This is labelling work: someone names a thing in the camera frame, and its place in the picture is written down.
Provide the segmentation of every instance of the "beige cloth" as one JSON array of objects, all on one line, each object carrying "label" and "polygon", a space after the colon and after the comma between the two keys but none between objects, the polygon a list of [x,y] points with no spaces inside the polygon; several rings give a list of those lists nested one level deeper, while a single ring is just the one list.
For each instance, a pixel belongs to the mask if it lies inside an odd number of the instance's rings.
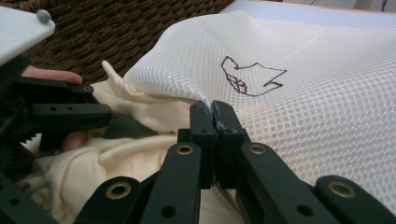
[{"label": "beige cloth", "polygon": [[[190,104],[158,99],[125,82],[103,62],[109,79],[94,84],[95,97],[114,111],[133,116],[160,133],[143,139],[91,138],[85,147],[35,161],[34,171],[18,184],[60,223],[72,223],[96,188],[115,176],[142,181],[157,172],[177,130],[189,128]],[[201,223],[237,223],[214,197],[202,191]]]}]

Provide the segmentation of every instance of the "mesh laundry bag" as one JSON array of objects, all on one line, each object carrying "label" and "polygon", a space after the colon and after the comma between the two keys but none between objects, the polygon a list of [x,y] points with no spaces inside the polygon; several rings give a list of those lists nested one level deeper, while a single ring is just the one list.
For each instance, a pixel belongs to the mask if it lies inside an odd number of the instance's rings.
[{"label": "mesh laundry bag", "polygon": [[260,21],[170,27],[125,75],[153,95],[231,104],[302,180],[347,177],[396,214],[396,26]]}]

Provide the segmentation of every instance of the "printed logo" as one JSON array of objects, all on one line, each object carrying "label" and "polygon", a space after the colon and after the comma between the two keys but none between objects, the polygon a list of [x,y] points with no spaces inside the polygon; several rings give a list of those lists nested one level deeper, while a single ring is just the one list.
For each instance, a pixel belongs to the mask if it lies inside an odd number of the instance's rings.
[{"label": "printed logo", "polygon": [[227,80],[238,93],[248,96],[260,96],[283,86],[275,82],[277,77],[287,72],[284,69],[275,69],[254,63],[240,67],[232,58],[226,56],[221,63]]}]

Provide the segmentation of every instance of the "human hand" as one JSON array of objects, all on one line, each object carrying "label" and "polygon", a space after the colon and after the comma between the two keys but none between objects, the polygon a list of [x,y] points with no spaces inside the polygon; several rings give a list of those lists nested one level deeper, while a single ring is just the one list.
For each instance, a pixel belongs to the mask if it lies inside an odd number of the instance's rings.
[{"label": "human hand", "polygon": [[[50,80],[63,80],[70,84],[81,84],[82,77],[67,71],[47,70],[36,68],[29,65],[26,70],[21,74],[23,77],[36,77]],[[74,131],[66,136],[63,142],[62,151],[70,151],[79,147],[85,146],[88,140],[87,131]]]}]

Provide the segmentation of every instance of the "wicker basket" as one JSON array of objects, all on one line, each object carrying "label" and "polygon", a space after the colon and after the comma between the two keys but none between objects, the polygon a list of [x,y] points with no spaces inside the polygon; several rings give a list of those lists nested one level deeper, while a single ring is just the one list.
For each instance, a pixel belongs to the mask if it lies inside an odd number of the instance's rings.
[{"label": "wicker basket", "polygon": [[55,34],[28,50],[32,65],[72,71],[89,83],[106,79],[101,61],[124,75],[177,21],[218,13],[232,0],[2,0],[0,6],[46,9]]}]

